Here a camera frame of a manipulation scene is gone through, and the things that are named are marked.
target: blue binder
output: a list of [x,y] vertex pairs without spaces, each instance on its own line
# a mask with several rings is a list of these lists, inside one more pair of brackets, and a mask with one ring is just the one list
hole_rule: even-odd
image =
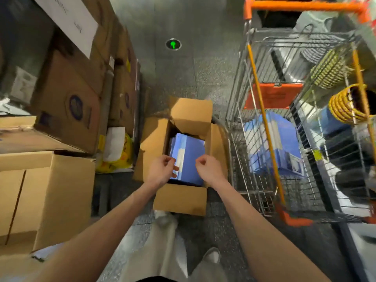
[[172,138],[170,156],[176,159],[179,171],[174,171],[177,178],[186,185],[202,186],[204,181],[196,169],[196,159],[205,154],[204,141],[181,133]]

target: floor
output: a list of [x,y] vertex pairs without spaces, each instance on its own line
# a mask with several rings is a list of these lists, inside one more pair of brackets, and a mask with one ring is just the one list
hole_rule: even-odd
[[[120,22],[127,26],[141,63],[145,114],[159,115],[169,95],[211,99],[214,114],[223,117],[242,39],[243,0],[111,0]],[[260,27],[254,14],[253,25]],[[181,49],[168,50],[170,38]],[[97,174],[96,188],[109,188],[110,208],[140,184],[131,173]],[[211,246],[217,246],[229,281],[254,281],[247,270],[235,230],[218,194],[210,189],[207,216],[181,215],[178,233],[186,246],[188,274]],[[153,222],[152,200],[125,235],[99,281],[118,281],[129,254],[143,246]],[[352,281],[336,237],[328,225],[279,229],[333,281]]]

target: person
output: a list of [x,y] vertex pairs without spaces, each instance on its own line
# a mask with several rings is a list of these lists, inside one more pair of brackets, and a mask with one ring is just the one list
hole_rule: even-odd
[[[174,162],[175,159],[166,155],[154,159],[144,184],[99,221],[65,243],[32,281],[95,282],[134,219],[167,183],[173,170],[178,170]],[[196,168],[200,177],[221,197],[249,271],[257,281],[329,281],[229,184],[219,161],[203,155],[196,160]],[[182,274],[173,255],[176,226],[171,214],[156,212],[145,246],[129,258],[120,281],[227,281],[220,266],[220,253],[215,248],[206,253],[192,275]]]

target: shopping cart wire basket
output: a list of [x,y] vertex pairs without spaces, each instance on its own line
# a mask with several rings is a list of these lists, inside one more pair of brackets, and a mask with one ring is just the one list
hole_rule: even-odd
[[278,214],[290,226],[375,224],[376,112],[369,98],[376,93],[363,80],[361,38],[257,30],[252,9],[337,11],[366,23],[366,5],[246,0],[225,120],[245,195],[264,216]]

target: orange handle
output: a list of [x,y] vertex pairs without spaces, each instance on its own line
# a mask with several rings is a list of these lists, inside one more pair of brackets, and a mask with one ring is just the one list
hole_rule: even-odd
[[367,4],[363,2],[327,3],[321,1],[258,1],[246,0],[244,2],[244,19],[252,18],[252,9],[268,11],[341,11],[358,14],[360,23],[370,21],[367,13]]

